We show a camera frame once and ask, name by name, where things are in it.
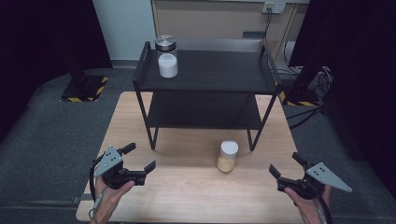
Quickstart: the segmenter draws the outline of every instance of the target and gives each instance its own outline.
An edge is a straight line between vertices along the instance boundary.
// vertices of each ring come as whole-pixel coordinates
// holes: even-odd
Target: yellow and black tape
[[[287,102],[285,102],[286,99],[286,93],[284,91],[282,91],[279,94],[280,97],[280,101],[284,104],[284,105],[320,105],[319,102],[307,102],[307,101],[290,101],[288,100]]]
[[[107,81],[108,81],[108,77],[103,77],[100,85],[97,87],[96,93],[91,96],[88,96],[88,97],[83,97],[83,96],[79,96],[79,95],[67,96],[67,97],[62,97],[61,102],[93,102],[93,101],[97,101],[99,99],[99,96],[101,95],[103,89],[105,88]]]

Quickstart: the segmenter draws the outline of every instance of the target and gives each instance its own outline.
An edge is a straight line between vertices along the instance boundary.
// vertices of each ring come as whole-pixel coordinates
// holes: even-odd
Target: glass jar
[[[171,35],[160,35],[155,39],[160,75],[165,78],[177,75],[176,40]]]
[[[225,140],[221,143],[221,150],[218,158],[218,168],[222,172],[231,172],[235,167],[236,153],[238,144],[233,140]]]

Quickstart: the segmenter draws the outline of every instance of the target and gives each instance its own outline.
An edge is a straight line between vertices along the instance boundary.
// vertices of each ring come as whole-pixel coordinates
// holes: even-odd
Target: metal bracket
[[[327,168],[323,162],[312,166],[306,170],[306,173],[324,185],[329,185],[346,192],[352,192],[352,188]]]
[[[93,176],[98,177],[99,175],[104,174],[120,162],[122,162],[122,156],[120,153],[113,146],[109,146],[105,151],[102,160],[99,162]]]

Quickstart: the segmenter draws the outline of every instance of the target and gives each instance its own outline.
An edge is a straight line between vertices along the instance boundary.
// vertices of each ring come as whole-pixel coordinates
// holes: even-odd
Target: silver lid
[[[162,52],[169,52],[176,48],[176,39],[171,35],[160,35],[155,38],[155,49]]]

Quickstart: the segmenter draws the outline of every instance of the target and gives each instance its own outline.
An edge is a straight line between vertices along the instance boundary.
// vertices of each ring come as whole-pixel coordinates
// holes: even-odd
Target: white wall
[[[139,60],[155,39],[149,0],[93,0],[111,60]]]

